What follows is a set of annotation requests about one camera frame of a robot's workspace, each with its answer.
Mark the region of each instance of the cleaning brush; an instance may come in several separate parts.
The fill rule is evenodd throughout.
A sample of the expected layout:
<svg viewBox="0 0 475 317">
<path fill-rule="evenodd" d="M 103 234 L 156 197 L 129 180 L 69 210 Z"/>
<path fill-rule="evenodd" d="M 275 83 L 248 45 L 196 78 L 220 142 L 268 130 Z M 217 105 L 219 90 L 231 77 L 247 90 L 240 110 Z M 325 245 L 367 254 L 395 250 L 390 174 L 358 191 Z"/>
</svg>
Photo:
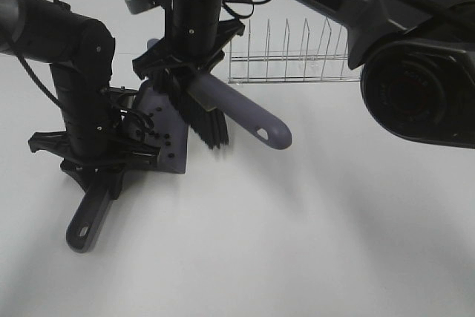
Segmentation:
<svg viewBox="0 0 475 317">
<path fill-rule="evenodd" d="M 152 71 L 147 76 L 154 83 L 155 90 L 165 93 L 170 103 L 183 120 L 199 135 L 206 145 L 220 148 L 229 144 L 228 128 L 224 113 L 216 107 L 204 108 L 187 91 L 192 79 L 178 79 L 169 71 Z"/>
</svg>

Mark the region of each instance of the gray brush handle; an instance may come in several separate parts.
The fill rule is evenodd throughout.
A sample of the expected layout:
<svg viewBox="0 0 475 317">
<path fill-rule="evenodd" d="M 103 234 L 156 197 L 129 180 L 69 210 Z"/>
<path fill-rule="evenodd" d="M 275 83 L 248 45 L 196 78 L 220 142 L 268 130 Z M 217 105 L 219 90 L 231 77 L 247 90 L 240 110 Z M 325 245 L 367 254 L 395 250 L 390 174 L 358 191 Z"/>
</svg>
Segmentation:
<svg viewBox="0 0 475 317">
<path fill-rule="evenodd" d="M 188 92 L 204 108 L 218 108 L 260 141 L 278 150 L 292 144 L 287 125 L 209 72 L 201 71 Z"/>
</svg>

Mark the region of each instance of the white tabletop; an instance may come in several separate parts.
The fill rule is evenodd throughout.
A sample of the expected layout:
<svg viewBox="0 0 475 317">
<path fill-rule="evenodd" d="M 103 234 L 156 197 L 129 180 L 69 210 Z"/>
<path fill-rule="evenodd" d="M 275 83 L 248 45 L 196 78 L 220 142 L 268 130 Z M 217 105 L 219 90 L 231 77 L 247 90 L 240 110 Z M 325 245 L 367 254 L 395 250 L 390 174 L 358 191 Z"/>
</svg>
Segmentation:
<svg viewBox="0 0 475 317">
<path fill-rule="evenodd" d="M 137 88 L 130 61 L 163 12 L 65 1 L 107 24 L 112 84 Z M 244 85 L 292 146 L 274 151 L 231 121 L 223 151 L 191 133 L 186 174 L 128 173 L 80 255 L 65 230 L 83 193 L 61 159 L 27 147 L 62 129 L 59 111 L 15 59 L 0 69 L 0 316 L 475 315 L 475 152 L 388 134 L 358 83 Z"/>
</svg>

